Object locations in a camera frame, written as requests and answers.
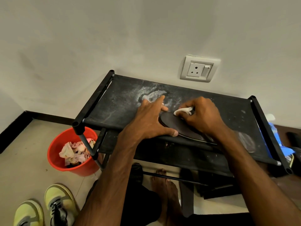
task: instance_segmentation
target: shoe insole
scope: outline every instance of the shoe insole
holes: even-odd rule
[[[175,116],[171,112],[161,113],[159,121],[165,127],[176,129],[180,136],[196,141],[214,143],[211,137],[189,126],[183,119]]]

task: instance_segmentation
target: bare foot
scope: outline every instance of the bare foot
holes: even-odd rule
[[[179,202],[178,189],[169,179],[166,180],[168,197],[167,225],[183,225],[183,213]]]
[[[166,171],[164,169],[160,169],[156,171],[156,174],[166,175]],[[154,192],[156,192],[161,198],[162,202],[162,212],[158,219],[161,224],[166,225],[167,221],[167,190],[166,190],[166,179],[159,177],[151,177],[150,178],[151,187]]]

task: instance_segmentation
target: switch plate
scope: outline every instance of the switch plate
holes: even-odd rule
[[[220,59],[186,55],[180,79],[198,82],[210,82],[219,64]]]

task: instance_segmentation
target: crumpled paper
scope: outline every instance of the crumpled paper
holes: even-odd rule
[[[87,141],[93,148],[95,141],[91,138],[88,138]],[[62,148],[59,156],[65,159],[65,166],[69,166],[70,164],[77,166],[85,162],[90,157],[90,152],[82,141],[76,143],[68,142]]]

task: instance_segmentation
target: beige floor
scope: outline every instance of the beige floor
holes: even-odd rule
[[[27,128],[0,154],[0,211],[1,225],[12,225],[18,205],[30,198],[39,201],[45,214],[45,225],[49,225],[50,214],[45,211],[44,192],[53,183],[63,183],[72,191],[77,204],[82,208],[86,195],[100,170],[91,176],[80,177],[70,172],[60,172],[47,161],[47,149],[51,141],[68,125],[33,120]],[[154,172],[165,168],[168,175],[178,176],[179,168],[139,161],[145,171]],[[149,176],[143,185],[150,189]],[[195,194],[194,213],[220,214],[246,212],[241,195],[204,200]]]

